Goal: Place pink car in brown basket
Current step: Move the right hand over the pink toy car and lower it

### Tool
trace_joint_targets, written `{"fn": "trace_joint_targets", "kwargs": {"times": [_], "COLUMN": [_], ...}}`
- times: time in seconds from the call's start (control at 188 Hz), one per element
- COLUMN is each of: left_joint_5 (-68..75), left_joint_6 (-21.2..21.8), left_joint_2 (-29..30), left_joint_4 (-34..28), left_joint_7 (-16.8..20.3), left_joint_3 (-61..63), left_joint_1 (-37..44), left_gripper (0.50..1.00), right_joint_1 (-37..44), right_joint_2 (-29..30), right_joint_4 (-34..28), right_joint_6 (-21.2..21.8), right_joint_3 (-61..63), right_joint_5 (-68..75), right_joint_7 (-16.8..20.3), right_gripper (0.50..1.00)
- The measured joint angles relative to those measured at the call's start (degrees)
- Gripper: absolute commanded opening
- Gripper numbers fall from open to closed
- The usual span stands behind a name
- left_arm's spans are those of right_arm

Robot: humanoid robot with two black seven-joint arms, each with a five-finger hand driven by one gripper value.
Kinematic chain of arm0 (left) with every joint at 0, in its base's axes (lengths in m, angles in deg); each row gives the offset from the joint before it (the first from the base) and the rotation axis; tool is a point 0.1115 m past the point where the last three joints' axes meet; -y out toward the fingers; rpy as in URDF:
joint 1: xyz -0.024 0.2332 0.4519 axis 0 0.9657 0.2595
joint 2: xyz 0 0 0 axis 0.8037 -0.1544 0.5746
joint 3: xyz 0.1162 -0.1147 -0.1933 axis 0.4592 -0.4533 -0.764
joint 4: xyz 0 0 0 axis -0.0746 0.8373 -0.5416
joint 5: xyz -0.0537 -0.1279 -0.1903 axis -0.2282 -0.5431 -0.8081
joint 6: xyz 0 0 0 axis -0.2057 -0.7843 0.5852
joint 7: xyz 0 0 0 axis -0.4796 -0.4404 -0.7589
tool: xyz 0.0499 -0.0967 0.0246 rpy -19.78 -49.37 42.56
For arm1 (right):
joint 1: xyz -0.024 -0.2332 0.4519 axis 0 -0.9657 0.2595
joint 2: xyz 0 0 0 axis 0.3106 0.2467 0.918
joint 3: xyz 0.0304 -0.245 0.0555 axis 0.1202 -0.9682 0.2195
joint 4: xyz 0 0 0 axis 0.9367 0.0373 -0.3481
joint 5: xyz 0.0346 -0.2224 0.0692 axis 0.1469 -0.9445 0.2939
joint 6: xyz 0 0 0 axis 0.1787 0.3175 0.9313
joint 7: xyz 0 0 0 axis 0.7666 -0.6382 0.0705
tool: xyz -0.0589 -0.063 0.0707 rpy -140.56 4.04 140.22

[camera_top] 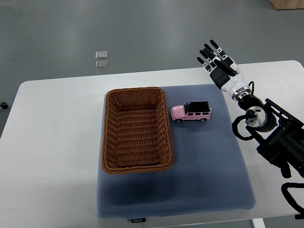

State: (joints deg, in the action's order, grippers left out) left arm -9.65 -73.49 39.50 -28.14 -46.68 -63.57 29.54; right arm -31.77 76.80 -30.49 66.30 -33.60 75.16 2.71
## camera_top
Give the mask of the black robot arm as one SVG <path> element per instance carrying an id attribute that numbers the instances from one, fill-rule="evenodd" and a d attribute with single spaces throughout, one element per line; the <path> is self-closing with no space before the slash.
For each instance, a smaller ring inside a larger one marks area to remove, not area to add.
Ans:
<path id="1" fill-rule="evenodd" d="M 254 82 L 246 84 L 243 74 L 225 51 L 210 40 L 197 60 L 209 72 L 214 84 L 245 111 L 232 123 L 233 134 L 243 140 L 256 140 L 257 152 L 291 177 L 290 167 L 304 175 L 304 124 L 270 99 L 262 102 L 254 95 Z"/>

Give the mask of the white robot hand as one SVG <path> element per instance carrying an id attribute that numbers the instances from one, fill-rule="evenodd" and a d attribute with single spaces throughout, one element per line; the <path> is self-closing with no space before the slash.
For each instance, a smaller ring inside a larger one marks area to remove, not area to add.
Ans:
<path id="1" fill-rule="evenodd" d="M 216 49 L 219 56 L 208 45 L 204 44 L 204 50 L 200 50 L 200 54 L 208 61 L 208 64 L 197 57 L 197 60 L 210 73 L 210 78 L 214 84 L 222 91 L 227 92 L 234 101 L 239 101 L 242 97 L 251 93 L 250 87 L 243 81 L 243 73 L 238 65 L 230 57 L 226 57 L 225 51 L 214 41 L 210 40 L 211 45 Z"/>

